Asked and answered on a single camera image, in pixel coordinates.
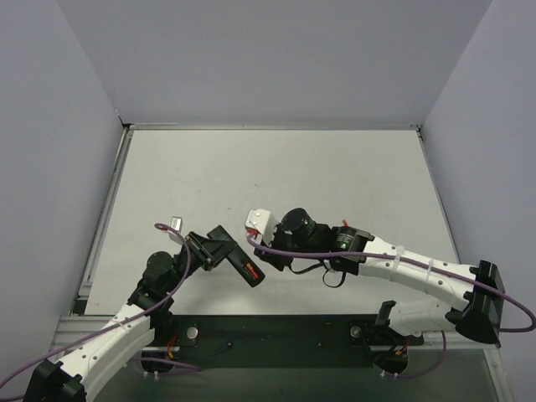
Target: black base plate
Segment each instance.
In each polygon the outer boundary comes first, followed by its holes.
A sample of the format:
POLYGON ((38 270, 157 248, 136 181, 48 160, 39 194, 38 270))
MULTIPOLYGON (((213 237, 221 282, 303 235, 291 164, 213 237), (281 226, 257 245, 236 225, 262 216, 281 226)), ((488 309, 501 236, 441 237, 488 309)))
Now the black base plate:
MULTIPOLYGON (((175 359, 204 369, 368 367, 372 361, 365 345, 390 347, 405 342, 388 328, 375 327, 375 320, 375 314, 173 316, 166 336, 160 334, 161 342, 154 346, 166 346, 177 331, 175 346, 180 350, 175 359), (194 339, 188 337, 191 327, 198 329, 194 339), (359 327, 359 337, 352 337, 352 327, 359 327)), ((423 339, 411 338, 410 344, 423 344, 423 339)))

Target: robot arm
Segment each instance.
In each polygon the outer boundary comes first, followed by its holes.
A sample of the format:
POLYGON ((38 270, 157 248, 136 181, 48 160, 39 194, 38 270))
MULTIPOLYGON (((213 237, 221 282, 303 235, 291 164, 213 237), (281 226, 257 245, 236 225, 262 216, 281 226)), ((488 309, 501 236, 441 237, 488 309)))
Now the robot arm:
POLYGON ((399 335, 456 330, 477 342, 498 340, 503 300, 449 275, 504 291, 497 267, 489 262, 481 261, 475 267, 434 260, 359 229, 317 224, 304 209, 293 209, 280 223, 270 211, 251 210, 245 227, 260 241, 255 255, 279 271, 291 266, 292 253, 306 253, 309 258, 324 253, 318 259, 330 270, 382 278, 433 296, 414 303, 384 302, 377 324, 387 325, 399 335), (438 266, 444 273, 432 270, 438 266))
POLYGON ((91 402, 134 354, 155 339, 169 339, 166 323, 172 316, 169 307, 173 299, 168 297, 159 308, 151 312, 147 310, 166 298, 183 279, 188 268, 187 248, 191 253, 188 276, 199 268, 211 271, 226 259, 250 286, 257 286, 264 280, 264 273, 222 226, 216 227, 207 236, 204 238, 190 232, 179 254, 171 256, 159 251, 151 255, 128 302, 94 338, 56 362, 44 360, 36 367, 24 402, 91 402))

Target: screw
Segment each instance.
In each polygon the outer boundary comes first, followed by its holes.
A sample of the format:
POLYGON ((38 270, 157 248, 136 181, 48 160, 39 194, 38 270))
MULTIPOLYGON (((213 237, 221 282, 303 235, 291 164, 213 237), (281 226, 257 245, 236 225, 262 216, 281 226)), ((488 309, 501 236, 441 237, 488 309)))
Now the screw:
POLYGON ((359 338, 359 335, 361 334, 361 328, 354 325, 353 327, 350 328, 350 335, 352 336, 352 338, 359 338))
POLYGON ((198 329, 196 327, 190 327, 186 330, 186 336, 188 339, 195 339, 198 337, 198 329))

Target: white wall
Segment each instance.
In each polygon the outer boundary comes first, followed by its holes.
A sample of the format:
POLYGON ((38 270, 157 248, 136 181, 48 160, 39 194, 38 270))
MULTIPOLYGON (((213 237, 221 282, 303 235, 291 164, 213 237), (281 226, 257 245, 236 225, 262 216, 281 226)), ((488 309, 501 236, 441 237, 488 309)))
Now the white wall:
MULTIPOLYGON (((54 0, 0 2, 0 377, 48 350, 121 123, 54 0)), ((0 391, 25 389, 28 376, 0 391)))
MULTIPOLYGON (((461 258, 498 264, 536 309, 536 2, 494 0, 424 125, 425 150, 461 258)), ((506 307, 505 326, 528 319, 506 307)), ((518 400, 536 398, 536 335, 503 334, 518 400)))
POLYGON ((58 0, 121 118, 422 123, 491 0, 58 0))

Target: white tabletop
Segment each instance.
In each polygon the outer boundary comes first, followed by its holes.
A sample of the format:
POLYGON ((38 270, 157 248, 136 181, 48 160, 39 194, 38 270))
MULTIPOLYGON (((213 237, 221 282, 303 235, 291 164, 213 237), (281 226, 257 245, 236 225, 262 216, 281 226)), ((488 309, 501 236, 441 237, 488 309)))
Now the white tabletop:
MULTIPOLYGON (((415 131, 135 131, 85 313, 112 314, 136 288, 150 254, 178 252, 154 223, 181 216, 183 232, 200 235, 222 224, 253 256, 245 241, 248 211, 268 209, 281 219, 295 207, 318 223, 346 219, 408 250, 456 260, 415 131)), ((171 311, 359 314, 376 313, 386 300, 427 297, 362 276, 329 289, 322 270, 295 276, 253 258, 266 273, 255 289, 225 261, 191 276, 171 311)))

